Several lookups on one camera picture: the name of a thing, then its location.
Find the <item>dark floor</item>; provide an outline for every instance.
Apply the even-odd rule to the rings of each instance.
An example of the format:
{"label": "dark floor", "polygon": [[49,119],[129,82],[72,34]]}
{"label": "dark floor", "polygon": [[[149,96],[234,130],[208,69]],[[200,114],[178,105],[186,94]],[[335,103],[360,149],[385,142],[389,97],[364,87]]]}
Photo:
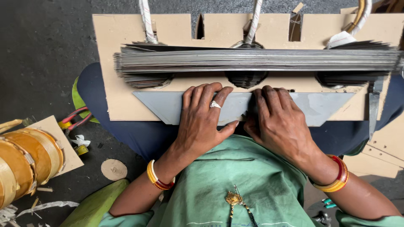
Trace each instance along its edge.
{"label": "dark floor", "polygon": [[[264,1],[263,13],[288,13],[299,0]],[[356,0],[304,1],[303,13],[339,13]],[[150,0],[152,13],[191,13],[193,26],[199,13],[250,13],[252,0]],[[0,122],[34,116],[55,115],[61,120],[74,110],[71,90],[75,78],[90,63],[99,60],[92,13],[139,13],[137,1],[128,0],[2,0],[0,1]],[[100,171],[107,158],[123,161],[128,178],[145,170],[144,161],[125,144],[89,123],[72,132],[91,140],[90,152],[81,156],[85,166],[56,177],[46,185],[54,191],[25,196],[14,205],[30,208],[38,196],[41,203],[59,200],[81,202],[92,192],[111,183]],[[404,174],[373,183],[390,199],[404,198]],[[73,208],[38,211],[43,218],[25,214],[21,226],[48,223],[55,227]]]}

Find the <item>finger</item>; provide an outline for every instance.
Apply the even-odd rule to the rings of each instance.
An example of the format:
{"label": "finger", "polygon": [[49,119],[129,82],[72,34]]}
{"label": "finger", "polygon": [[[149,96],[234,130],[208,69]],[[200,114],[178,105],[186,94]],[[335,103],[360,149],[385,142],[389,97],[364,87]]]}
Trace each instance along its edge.
{"label": "finger", "polygon": [[289,92],[288,92],[287,95],[288,95],[289,100],[290,100],[290,107],[291,107],[293,110],[299,110],[299,111],[301,111],[300,108],[296,105],[295,101],[293,101],[292,96],[290,96],[290,93],[289,93]]}
{"label": "finger", "polygon": [[[222,90],[220,90],[215,98],[213,99],[219,106],[223,106],[225,103],[225,100],[227,96],[233,91],[232,87],[224,87]],[[209,109],[209,117],[211,119],[217,119],[219,120],[219,115],[220,115],[220,109],[217,107],[212,107]]]}
{"label": "finger", "polygon": [[218,82],[206,85],[203,88],[202,96],[199,100],[199,105],[209,108],[209,103],[212,101],[213,94],[222,90],[222,88],[222,84]]}
{"label": "finger", "polygon": [[255,95],[255,101],[257,103],[257,108],[258,108],[258,119],[260,122],[262,122],[265,119],[269,118],[269,109],[268,109],[267,101],[262,96],[261,89],[255,89],[254,95]]}
{"label": "finger", "polygon": [[248,116],[246,123],[244,124],[244,130],[251,136],[251,138],[262,144],[261,133],[256,127],[255,119],[252,116]]}
{"label": "finger", "polygon": [[269,85],[265,85],[262,90],[267,98],[268,108],[270,113],[279,113],[282,110],[282,106],[279,101],[278,93]]}
{"label": "finger", "polygon": [[191,98],[191,107],[196,107],[199,104],[199,100],[201,98],[202,92],[203,92],[203,88],[208,85],[208,84],[201,84],[199,86],[197,86],[196,88],[194,88],[193,92],[192,92],[192,98]]}
{"label": "finger", "polygon": [[191,97],[192,97],[192,92],[195,89],[194,86],[188,88],[184,94],[182,95],[182,108],[187,109],[189,105],[191,104]]}
{"label": "finger", "polygon": [[240,122],[235,120],[231,123],[228,123],[225,127],[223,127],[220,131],[219,131],[219,140],[223,141],[225,140],[227,137],[229,137],[231,134],[234,133],[234,130],[236,129],[237,125]]}
{"label": "finger", "polygon": [[278,93],[279,102],[284,110],[292,109],[290,106],[290,95],[289,92],[284,88],[274,88]]}

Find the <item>hand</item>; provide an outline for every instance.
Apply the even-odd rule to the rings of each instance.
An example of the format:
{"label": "hand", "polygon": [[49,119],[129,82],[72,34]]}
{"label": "hand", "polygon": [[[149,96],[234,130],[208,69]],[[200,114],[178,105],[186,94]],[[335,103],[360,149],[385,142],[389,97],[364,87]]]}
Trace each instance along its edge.
{"label": "hand", "polygon": [[220,83],[202,84],[186,90],[178,136],[170,148],[181,152],[182,157],[192,162],[233,134],[239,121],[231,122],[218,131],[220,109],[209,107],[215,92],[214,101],[223,106],[232,90],[232,87],[222,88]]}
{"label": "hand", "polygon": [[254,95],[258,107],[258,127],[251,116],[244,125],[254,141],[284,156],[292,164],[320,151],[311,138],[304,113],[287,90],[267,85],[256,89]]}

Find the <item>ring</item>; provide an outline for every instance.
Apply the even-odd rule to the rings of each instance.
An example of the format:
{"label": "ring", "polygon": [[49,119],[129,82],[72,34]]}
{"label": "ring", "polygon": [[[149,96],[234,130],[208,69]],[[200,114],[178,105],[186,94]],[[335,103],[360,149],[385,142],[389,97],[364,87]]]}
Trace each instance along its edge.
{"label": "ring", "polygon": [[209,107],[210,107],[210,108],[212,108],[212,107],[217,107],[217,108],[219,108],[219,109],[222,108],[222,107],[219,106],[219,104],[217,104],[214,100],[213,100],[212,102],[210,102]]}

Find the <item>green shirt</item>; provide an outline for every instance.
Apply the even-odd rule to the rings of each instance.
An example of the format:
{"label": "green shirt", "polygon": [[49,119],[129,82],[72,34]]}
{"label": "green shirt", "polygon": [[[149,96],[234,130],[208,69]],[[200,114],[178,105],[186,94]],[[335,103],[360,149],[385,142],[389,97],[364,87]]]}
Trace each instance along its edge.
{"label": "green shirt", "polygon": [[[107,212],[99,226],[227,227],[230,205],[225,198],[237,185],[258,226],[323,227],[303,210],[306,181],[280,156],[251,138],[232,135],[182,171],[169,201],[163,200],[151,221],[153,211],[118,218]],[[399,216],[366,221],[337,212],[337,219],[344,227],[404,226]],[[244,206],[234,206],[232,226],[253,226]]]}

